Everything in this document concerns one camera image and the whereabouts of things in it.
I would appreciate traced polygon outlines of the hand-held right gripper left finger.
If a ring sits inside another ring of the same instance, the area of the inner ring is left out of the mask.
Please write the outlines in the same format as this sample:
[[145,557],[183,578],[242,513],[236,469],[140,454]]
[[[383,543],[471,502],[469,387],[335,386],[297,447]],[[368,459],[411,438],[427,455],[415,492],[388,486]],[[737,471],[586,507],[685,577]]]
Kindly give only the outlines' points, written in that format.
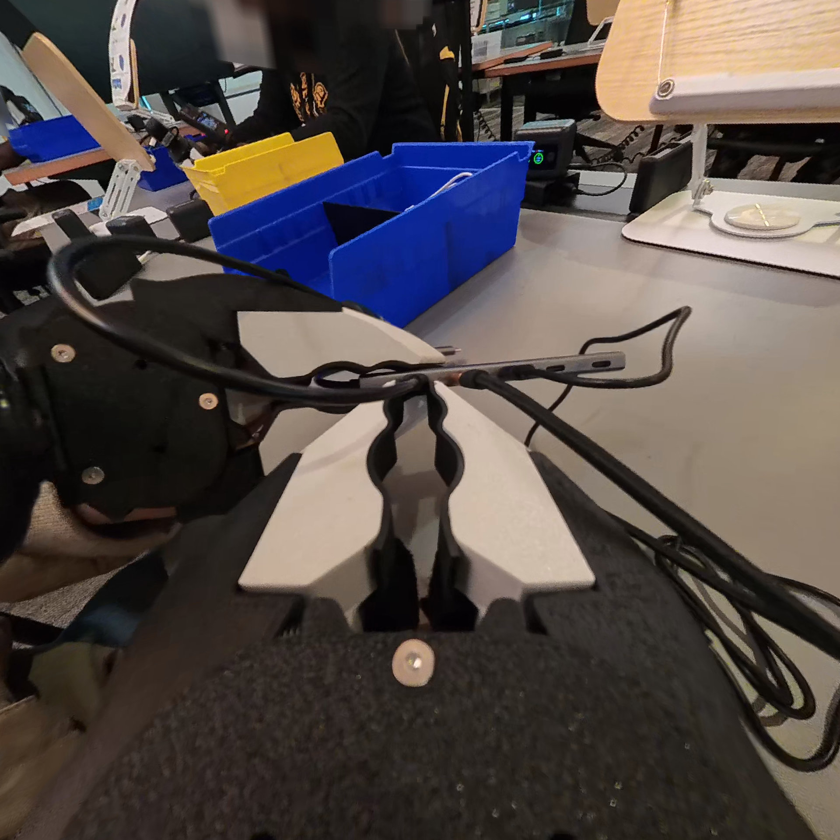
[[239,576],[243,591],[331,600],[368,632],[418,625],[415,564],[384,488],[405,402],[358,406],[305,447]]

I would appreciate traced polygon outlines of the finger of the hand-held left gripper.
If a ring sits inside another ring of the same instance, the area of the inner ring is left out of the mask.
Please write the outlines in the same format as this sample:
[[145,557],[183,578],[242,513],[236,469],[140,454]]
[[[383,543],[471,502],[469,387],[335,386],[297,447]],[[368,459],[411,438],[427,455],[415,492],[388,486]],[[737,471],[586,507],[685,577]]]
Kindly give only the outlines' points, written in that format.
[[242,311],[240,345],[268,373],[300,377],[325,364],[443,364],[435,347],[387,321],[341,311]]
[[229,413],[237,424],[269,424],[278,419],[291,424],[333,424],[355,407],[290,402],[245,392],[229,393]]

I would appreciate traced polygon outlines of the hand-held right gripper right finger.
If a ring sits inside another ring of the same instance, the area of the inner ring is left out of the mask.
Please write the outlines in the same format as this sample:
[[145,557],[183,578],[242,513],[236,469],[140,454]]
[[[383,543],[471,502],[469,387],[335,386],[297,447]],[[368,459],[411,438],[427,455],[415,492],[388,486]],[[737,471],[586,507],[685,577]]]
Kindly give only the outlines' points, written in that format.
[[469,631],[494,602],[582,592],[595,575],[529,451],[446,385],[427,393],[444,483],[423,610],[433,629]]

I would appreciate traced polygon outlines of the grey desk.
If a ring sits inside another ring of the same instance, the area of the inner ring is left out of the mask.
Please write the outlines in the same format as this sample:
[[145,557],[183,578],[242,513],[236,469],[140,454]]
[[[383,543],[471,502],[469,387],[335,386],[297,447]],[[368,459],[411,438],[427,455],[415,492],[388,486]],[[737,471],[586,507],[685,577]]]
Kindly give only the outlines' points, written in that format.
[[[564,349],[686,303],[676,371],[653,391],[573,395],[562,415],[769,572],[838,595],[838,282],[630,245],[618,223],[527,211],[510,255],[422,316],[470,350]],[[693,620],[640,584],[572,637],[454,641],[434,714],[349,670],[342,724],[316,688],[348,638],[281,640],[280,600],[234,593],[234,537],[269,493],[194,531],[197,560],[130,651],[115,724],[60,772],[20,838],[838,838],[838,764],[754,746]]]

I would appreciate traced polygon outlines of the black blue-bin divider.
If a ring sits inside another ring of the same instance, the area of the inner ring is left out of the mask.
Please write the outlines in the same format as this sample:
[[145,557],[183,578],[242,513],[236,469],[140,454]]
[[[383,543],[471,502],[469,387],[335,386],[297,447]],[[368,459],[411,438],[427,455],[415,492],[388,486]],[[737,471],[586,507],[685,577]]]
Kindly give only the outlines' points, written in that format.
[[323,202],[322,209],[336,246],[346,245],[402,214],[400,211],[334,202]]

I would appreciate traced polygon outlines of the yellow plastic bin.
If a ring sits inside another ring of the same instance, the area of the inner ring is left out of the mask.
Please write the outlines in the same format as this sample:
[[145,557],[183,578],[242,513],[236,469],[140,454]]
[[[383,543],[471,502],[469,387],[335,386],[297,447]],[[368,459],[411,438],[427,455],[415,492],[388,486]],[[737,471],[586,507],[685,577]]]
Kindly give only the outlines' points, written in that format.
[[331,133],[295,141],[289,133],[181,164],[214,216],[225,214],[344,163]]

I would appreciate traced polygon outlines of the wooden board stand white base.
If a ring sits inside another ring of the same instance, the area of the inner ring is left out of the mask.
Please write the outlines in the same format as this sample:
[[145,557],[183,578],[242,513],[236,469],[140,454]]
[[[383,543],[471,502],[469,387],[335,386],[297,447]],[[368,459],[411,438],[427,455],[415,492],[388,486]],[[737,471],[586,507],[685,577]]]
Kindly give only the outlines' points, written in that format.
[[708,129],[839,117],[838,2],[625,1],[596,73],[618,122],[691,127],[687,187],[623,228],[638,245],[838,279],[838,185],[706,175]]

